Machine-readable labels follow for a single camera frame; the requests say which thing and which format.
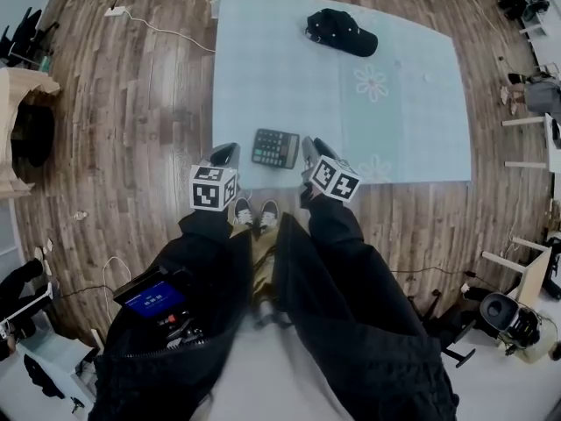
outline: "person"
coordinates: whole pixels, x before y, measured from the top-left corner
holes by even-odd
[[[529,78],[526,83],[517,83],[501,87],[501,101],[507,104],[510,99],[510,113],[516,114],[518,104],[525,104],[530,112],[559,113],[561,112],[561,81],[557,78],[541,74]]]
[[[314,189],[309,234],[274,201],[195,210],[154,259],[206,289],[196,341],[121,309],[96,360],[90,421],[454,420],[437,339],[357,219]]]
[[[40,259],[33,259],[23,267],[12,271],[2,282],[0,282],[0,321],[9,315],[22,309],[38,296],[46,292],[46,285],[39,287],[35,295],[21,296],[25,283],[40,277],[43,274],[43,264]],[[33,313],[26,314],[25,318],[14,321],[11,325],[12,331],[17,332],[19,337],[30,337],[35,333],[35,324],[29,318],[34,313],[43,309],[50,302],[45,298],[41,304],[33,306]],[[16,334],[11,334],[7,339],[0,339],[0,360],[4,360],[16,352]]]
[[[505,11],[505,16],[509,20],[521,18],[529,5],[549,2],[550,0],[501,0],[499,7]]]

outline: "sneaker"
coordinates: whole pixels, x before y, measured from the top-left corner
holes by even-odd
[[[506,105],[508,101],[508,88],[507,86],[501,87],[501,102],[503,105]]]
[[[265,201],[259,217],[259,231],[262,234],[267,229],[276,227],[279,221],[279,206],[273,200]]]
[[[252,206],[243,197],[238,198],[234,206],[234,225],[248,225],[253,228]]]

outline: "office chair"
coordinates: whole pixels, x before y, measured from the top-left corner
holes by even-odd
[[[432,295],[435,299],[424,315],[419,313],[412,296],[410,296],[408,300],[429,336],[440,341],[442,352],[448,357],[457,360],[456,368],[459,368],[473,357],[475,349],[472,349],[467,355],[462,355],[452,351],[448,346],[452,343],[458,343],[476,325],[477,321],[474,319],[468,324],[463,323],[462,310],[457,304],[451,306],[440,318],[432,317],[442,293],[438,290],[434,290]]]
[[[54,22],[46,30],[38,30],[37,23],[41,18],[42,11],[38,10],[33,14],[31,14],[31,11],[32,8],[28,8],[25,12],[12,40],[7,37],[9,26],[6,27],[2,38],[0,38],[0,58],[4,60],[8,67],[15,67],[21,61],[33,64],[32,58],[35,53],[38,50],[46,51],[41,47],[41,42],[45,36],[52,29],[57,29],[60,26],[58,22]]]

